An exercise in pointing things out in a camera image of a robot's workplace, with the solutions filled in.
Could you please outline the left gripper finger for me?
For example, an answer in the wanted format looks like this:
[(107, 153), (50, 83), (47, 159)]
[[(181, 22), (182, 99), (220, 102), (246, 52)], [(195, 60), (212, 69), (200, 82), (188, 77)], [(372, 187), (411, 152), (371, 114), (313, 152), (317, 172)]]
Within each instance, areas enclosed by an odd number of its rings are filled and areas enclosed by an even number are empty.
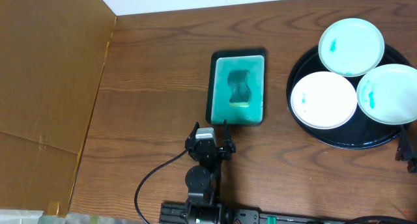
[(226, 120), (223, 121), (223, 143), (228, 149), (233, 149), (233, 138), (229, 131), (229, 125)]
[(188, 136), (188, 142), (189, 143), (192, 143), (192, 142), (194, 142), (196, 140), (196, 133), (197, 133), (197, 130), (198, 129), (199, 129), (199, 123), (196, 122), (195, 125), (194, 125), (194, 127), (193, 127), (192, 132)]

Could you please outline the green scrub sponge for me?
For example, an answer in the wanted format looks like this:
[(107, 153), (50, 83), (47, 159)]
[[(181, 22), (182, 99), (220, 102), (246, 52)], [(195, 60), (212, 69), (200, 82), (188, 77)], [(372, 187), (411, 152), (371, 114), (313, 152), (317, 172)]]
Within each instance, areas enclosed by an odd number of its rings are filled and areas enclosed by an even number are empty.
[(247, 70), (235, 70), (229, 73), (227, 84), (231, 89), (229, 105), (247, 106), (250, 104), (251, 91), (248, 86), (249, 72)]

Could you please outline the white plate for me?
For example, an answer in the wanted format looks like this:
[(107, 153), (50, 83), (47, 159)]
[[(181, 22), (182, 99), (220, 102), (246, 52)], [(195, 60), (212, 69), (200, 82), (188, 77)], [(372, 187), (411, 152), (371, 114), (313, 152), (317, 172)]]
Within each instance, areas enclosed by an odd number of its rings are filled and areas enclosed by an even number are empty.
[(342, 126), (357, 108), (356, 91), (345, 77), (333, 72), (314, 72), (296, 83), (290, 109), (306, 126), (329, 130)]

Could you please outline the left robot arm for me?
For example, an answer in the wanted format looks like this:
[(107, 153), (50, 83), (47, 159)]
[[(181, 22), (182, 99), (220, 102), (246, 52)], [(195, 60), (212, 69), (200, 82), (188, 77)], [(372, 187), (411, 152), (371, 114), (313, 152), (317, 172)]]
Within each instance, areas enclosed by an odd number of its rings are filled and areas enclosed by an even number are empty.
[(229, 126), (223, 122), (223, 145), (216, 145), (213, 128), (202, 128), (195, 124), (185, 142), (188, 155), (198, 163), (185, 177), (188, 187), (186, 200), (187, 223), (233, 223), (233, 211), (222, 202), (222, 162), (232, 159), (236, 146)]

